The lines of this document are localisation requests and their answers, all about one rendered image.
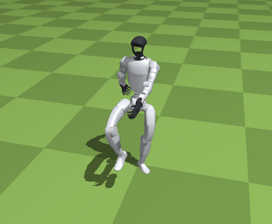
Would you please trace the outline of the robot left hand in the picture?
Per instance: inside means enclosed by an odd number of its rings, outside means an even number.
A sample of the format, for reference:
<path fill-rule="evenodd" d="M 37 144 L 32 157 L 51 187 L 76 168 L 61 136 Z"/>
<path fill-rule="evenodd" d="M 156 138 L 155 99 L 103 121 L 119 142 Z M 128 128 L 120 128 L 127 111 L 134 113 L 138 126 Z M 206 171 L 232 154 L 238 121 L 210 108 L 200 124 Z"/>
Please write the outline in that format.
<path fill-rule="evenodd" d="M 137 116 L 137 114 L 140 111 L 140 108 L 143 106 L 141 101 L 142 101 L 142 98 L 138 98 L 136 101 L 136 104 L 131 106 L 131 107 L 134 107 L 134 109 L 130 112 L 127 112 L 127 113 L 131 113 L 131 114 L 128 114 L 129 119 L 134 119 Z"/>

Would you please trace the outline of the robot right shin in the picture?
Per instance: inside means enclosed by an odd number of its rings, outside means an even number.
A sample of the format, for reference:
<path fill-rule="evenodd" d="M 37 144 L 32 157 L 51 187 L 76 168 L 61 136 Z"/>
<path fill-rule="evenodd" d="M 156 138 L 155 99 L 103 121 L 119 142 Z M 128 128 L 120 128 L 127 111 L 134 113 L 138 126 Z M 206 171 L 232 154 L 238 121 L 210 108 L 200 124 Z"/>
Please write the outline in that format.
<path fill-rule="evenodd" d="M 107 139 L 108 143 L 114 149 L 116 154 L 117 155 L 119 154 L 118 157 L 121 156 L 121 158 L 123 158 L 124 153 L 123 153 L 122 148 L 121 148 L 121 144 L 120 144 L 121 141 L 120 141 L 119 134 L 117 133 L 115 136 L 111 137 L 108 134 L 106 134 L 106 127 L 105 127 L 105 136 L 106 136 L 106 139 Z"/>

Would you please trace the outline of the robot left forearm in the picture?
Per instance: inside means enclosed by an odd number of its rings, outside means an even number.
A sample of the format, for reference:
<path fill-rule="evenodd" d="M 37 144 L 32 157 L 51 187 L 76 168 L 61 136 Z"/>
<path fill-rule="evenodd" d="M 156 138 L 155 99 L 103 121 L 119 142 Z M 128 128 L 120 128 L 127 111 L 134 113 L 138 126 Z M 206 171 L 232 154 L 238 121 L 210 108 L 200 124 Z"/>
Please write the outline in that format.
<path fill-rule="evenodd" d="M 140 93 L 139 97 L 138 98 L 142 98 L 142 104 L 144 104 L 144 101 L 146 100 L 147 96 L 151 93 L 152 91 L 152 88 L 153 88 L 153 82 L 150 82 L 149 86 L 148 87 L 144 87 L 142 89 L 142 92 Z M 137 98 L 137 99 L 138 99 Z M 136 100 L 137 100 L 136 99 Z"/>

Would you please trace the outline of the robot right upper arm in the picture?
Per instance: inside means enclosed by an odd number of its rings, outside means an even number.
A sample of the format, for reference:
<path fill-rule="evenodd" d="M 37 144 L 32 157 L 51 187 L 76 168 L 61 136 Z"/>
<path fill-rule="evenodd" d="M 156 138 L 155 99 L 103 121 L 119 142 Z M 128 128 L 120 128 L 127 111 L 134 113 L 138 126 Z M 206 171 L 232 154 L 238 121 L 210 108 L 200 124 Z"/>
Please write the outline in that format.
<path fill-rule="evenodd" d="M 125 56 L 121 59 L 121 61 L 119 62 L 120 64 L 120 71 L 117 73 L 117 76 L 123 80 L 126 78 L 126 71 L 127 71 L 127 67 L 126 67 L 126 62 L 128 60 L 129 57 Z"/>

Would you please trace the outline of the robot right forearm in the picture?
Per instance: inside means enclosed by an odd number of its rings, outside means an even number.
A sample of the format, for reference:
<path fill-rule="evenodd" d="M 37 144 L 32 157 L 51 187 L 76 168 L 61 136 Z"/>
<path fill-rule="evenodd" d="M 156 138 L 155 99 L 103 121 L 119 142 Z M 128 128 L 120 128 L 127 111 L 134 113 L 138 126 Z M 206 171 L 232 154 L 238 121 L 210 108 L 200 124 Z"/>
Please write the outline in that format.
<path fill-rule="evenodd" d="M 121 80 L 119 77 L 118 77 L 118 79 L 119 79 L 119 84 L 124 87 L 126 84 L 125 79 Z"/>

